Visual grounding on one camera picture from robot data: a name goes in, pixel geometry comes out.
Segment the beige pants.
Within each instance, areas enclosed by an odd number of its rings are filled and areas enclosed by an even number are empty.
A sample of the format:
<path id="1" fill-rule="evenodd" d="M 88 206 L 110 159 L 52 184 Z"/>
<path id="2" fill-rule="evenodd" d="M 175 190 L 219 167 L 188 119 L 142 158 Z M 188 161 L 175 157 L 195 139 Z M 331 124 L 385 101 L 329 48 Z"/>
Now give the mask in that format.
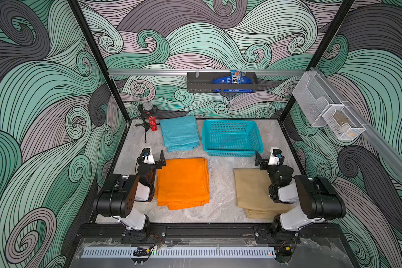
<path id="1" fill-rule="evenodd" d="M 268 173 L 253 168 L 233 170 L 236 183 L 237 206 L 252 220 L 273 220 L 278 214 L 289 212 L 290 204 L 275 203 L 270 198 Z"/>

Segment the orange pants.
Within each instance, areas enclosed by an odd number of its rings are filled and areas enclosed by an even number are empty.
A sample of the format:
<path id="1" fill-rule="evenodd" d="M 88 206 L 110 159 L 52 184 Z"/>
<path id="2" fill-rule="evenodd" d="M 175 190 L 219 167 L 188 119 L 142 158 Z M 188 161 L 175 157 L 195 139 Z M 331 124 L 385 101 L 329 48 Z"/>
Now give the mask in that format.
<path id="1" fill-rule="evenodd" d="M 155 198 L 171 211 L 208 204 L 209 171 L 205 158 L 171 159 L 157 171 Z"/>

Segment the teal pants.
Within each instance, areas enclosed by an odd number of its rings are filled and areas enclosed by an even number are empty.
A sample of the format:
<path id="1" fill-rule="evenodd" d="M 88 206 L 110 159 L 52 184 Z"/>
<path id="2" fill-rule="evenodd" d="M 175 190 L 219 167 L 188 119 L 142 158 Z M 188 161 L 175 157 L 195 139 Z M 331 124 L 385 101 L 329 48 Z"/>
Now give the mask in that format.
<path id="1" fill-rule="evenodd" d="M 160 121 L 164 145 L 169 153 L 192 151 L 199 146 L 200 138 L 194 116 L 184 116 Z"/>

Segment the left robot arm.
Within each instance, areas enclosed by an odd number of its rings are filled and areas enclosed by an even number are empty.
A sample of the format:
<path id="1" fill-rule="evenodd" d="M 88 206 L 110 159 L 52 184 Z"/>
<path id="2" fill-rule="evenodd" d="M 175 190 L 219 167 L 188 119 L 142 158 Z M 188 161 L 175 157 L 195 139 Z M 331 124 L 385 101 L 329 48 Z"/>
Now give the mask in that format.
<path id="1" fill-rule="evenodd" d="M 125 227 L 124 239 L 129 243 L 151 240 L 150 220 L 139 212 L 135 202 L 151 202 L 156 192 L 156 171 L 166 166 L 164 152 L 155 160 L 151 149 L 144 148 L 136 160 L 135 174 L 111 174 L 93 202 L 97 215 L 111 218 Z"/>

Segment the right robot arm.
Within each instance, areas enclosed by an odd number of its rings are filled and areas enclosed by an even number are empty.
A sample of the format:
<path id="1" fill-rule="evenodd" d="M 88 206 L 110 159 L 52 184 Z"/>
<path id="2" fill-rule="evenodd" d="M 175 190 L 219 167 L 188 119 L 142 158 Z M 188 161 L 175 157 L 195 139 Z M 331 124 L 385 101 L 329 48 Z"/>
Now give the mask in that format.
<path id="1" fill-rule="evenodd" d="M 346 206 L 328 179 L 294 175 L 284 164 L 282 151 L 273 148 L 268 159 L 255 152 L 255 166 L 267 172 L 269 197 L 274 203 L 291 205 L 288 212 L 274 217 L 268 234 L 276 242 L 297 243 L 299 231 L 315 223 L 344 218 Z"/>

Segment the teal plastic basket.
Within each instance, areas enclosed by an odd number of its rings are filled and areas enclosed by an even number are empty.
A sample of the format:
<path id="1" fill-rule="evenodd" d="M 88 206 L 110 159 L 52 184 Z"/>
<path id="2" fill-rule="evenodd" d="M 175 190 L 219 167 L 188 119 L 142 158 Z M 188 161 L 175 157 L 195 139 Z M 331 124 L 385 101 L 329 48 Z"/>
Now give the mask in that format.
<path id="1" fill-rule="evenodd" d="M 248 120 L 205 120 L 202 145 L 209 156 L 218 157 L 252 157 L 264 151 L 256 122 Z"/>

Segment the red perforated cylinder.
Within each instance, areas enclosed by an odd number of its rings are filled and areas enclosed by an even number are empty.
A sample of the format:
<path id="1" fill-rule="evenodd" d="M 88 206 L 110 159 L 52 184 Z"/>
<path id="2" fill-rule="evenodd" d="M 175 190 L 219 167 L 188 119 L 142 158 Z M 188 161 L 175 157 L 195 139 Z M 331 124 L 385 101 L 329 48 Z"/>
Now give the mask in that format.
<path id="1" fill-rule="evenodd" d="M 152 130 L 152 132 L 156 132 L 157 131 L 156 118 L 154 116 L 149 116 L 148 121 L 149 121 L 150 129 Z"/>

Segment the black mini tripod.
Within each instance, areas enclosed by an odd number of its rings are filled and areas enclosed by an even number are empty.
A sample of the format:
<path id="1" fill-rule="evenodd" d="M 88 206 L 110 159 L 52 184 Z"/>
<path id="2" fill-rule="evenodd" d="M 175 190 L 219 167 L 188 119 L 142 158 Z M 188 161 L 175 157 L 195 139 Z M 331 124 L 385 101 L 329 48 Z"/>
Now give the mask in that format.
<path id="1" fill-rule="evenodd" d="M 139 104 L 137 107 L 139 113 L 140 113 L 140 119 L 142 120 L 141 124 L 136 124 L 136 127 L 143 127 L 145 129 L 144 134 L 145 134 L 145 138 L 144 138 L 144 143 L 147 143 L 147 132 L 150 129 L 150 125 L 149 125 L 149 121 L 148 121 L 148 117 L 149 116 L 154 116 L 157 114 L 158 112 L 158 108 L 153 105 L 150 102 L 145 102 L 143 104 Z"/>

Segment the blue snack package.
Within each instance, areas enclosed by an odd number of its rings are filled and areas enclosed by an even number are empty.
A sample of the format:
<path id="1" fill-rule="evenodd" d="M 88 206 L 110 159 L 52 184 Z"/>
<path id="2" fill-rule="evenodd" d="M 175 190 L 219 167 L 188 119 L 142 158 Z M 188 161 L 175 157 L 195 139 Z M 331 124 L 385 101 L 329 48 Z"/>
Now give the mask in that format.
<path id="1" fill-rule="evenodd" d="M 213 84 L 252 84 L 252 79 L 243 77 L 240 71 L 233 70 L 231 75 L 212 80 Z"/>

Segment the small clear wall bin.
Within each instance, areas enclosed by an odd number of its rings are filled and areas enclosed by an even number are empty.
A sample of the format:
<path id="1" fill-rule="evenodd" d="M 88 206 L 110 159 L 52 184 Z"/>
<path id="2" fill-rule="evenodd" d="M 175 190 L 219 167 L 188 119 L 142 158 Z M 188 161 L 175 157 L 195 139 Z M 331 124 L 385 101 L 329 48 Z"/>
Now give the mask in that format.
<path id="1" fill-rule="evenodd" d="M 353 141 L 366 130 L 356 116 L 344 105 L 329 106 L 322 118 L 335 136 L 342 141 Z"/>

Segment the black wall shelf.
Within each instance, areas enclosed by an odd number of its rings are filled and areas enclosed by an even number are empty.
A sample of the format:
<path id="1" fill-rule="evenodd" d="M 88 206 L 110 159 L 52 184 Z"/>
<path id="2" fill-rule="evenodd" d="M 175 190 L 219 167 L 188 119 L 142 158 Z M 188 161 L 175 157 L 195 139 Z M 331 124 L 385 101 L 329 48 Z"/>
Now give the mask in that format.
<path id="1" fill-rule="evenodd" d="M 252 84 L 213 84 L 216 78 L 227 77 L 231 72 L 223 73 L 199 73 L 188 72 L 186 75 L 186 89 L 190 93 L 254 93 L 259 86 L 259 80 L 255 73 L 242 73 L 243 77 L 252 79 Z"/>

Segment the aluminium wall rail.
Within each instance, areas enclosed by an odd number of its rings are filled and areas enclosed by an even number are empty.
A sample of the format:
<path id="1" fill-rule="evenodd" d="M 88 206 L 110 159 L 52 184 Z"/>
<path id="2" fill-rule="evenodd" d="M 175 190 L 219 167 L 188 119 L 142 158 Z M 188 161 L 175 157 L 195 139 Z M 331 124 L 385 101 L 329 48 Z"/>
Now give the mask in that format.
<path id="1" fill-rule="evenodd" d="M 196 74 L 211 72 L 211 73 L 223 73 L 230 72 L 228 69 L 109 69 L 108 74 L 111 76 L 132 76 L 132 75 L 157 75 L 157 76 L 185 76 L 188 72 L 194 72 Z M 259 76 L 267 77 L 293 77 L 302 76 L 305 71 L 301 70 L 266 70 L 266 69 L 252 69 L 242 70 L 242 73 L 253 72 Z"/>

